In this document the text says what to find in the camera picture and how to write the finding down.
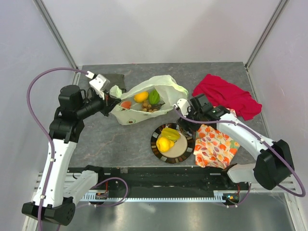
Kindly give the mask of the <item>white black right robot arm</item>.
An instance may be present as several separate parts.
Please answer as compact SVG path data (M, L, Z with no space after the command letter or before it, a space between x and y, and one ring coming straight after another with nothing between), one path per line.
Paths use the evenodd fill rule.
M221 186L232 189L237 183L258 183L272 190L291 176L294 170L289 145L267 138L241 122L224 106L214 107L204 94L190 100L179 99L173 108L180 118L179 126L187 132L196 132L202 124L210 125L239 143L255 159L254 164L233 164L223 170Z

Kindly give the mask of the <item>pale green plastic bag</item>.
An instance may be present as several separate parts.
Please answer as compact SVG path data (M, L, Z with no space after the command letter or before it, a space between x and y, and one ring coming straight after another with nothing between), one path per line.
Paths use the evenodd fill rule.
M164 105L155 112L144 112L141 110L141 104L134 101L134 96L144 91L151 92L156 90L160 95L160 103ZM111 96L121 99L121 102L132 102L131 108L126 109L116 105L111 111L121 125L132 125L142 122L146 119L158 117L167 114L173 110L173 105L179 99L188 99L188 91L183 86L176 83L175 79L170 75L154 76L133 87L126 93L122 93L121 89L114 85L110 89Z

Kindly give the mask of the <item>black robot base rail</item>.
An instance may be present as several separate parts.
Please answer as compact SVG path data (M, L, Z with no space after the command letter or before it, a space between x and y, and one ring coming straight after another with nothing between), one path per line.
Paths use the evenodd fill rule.
M248 183L232 183L224 176L222 169L214 167L106 167L104 178L119 177L125 180L111 180L99 189L108 191L140 192L162 188L172 188L174 194L200 191L245 191Z

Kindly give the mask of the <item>yellow fake pear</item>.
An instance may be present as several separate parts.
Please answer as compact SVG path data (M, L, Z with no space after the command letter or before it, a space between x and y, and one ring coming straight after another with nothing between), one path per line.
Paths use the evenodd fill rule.
M174 145L174 141L166 137L160 137L156 141L156 146L158 150L162 153L168 152Z

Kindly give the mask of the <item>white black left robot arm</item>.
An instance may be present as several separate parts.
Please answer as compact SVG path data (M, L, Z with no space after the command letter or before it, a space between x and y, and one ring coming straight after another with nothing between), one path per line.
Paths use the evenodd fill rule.
M84 119L97 112L108 116L121 102L106 91L101 97L93 88L89 89L90 98L86 99L82 91L77 85L60 90L60 106L47 133L49 149L40 185L33 200L22 207L23 214L38 221L67 226L88 190L101 189L105 185L104 169L88 165L68 188L64 187L70 159L85 127Z

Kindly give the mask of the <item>yellow fake starfruit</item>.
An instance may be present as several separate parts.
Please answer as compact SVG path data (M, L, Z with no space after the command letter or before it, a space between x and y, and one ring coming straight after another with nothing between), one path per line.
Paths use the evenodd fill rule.
M161 131L161 136L171 141L177 141L181 137L180 133L173 128L163 128Z

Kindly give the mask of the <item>green fake starfruit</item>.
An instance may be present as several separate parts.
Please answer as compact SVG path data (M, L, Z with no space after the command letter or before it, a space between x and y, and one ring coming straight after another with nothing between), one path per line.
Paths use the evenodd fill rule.
M149 94L148 101L150 104L157 104L160 101L160 95L157 90L152 90Z

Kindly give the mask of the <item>yellow orange fake mango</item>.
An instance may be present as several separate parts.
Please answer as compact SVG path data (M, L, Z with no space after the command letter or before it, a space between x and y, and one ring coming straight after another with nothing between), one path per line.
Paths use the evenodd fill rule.
M138 93L134 96L134 101L136 103L143 103L144 101L146 101L149 97L149 93L147 91Z

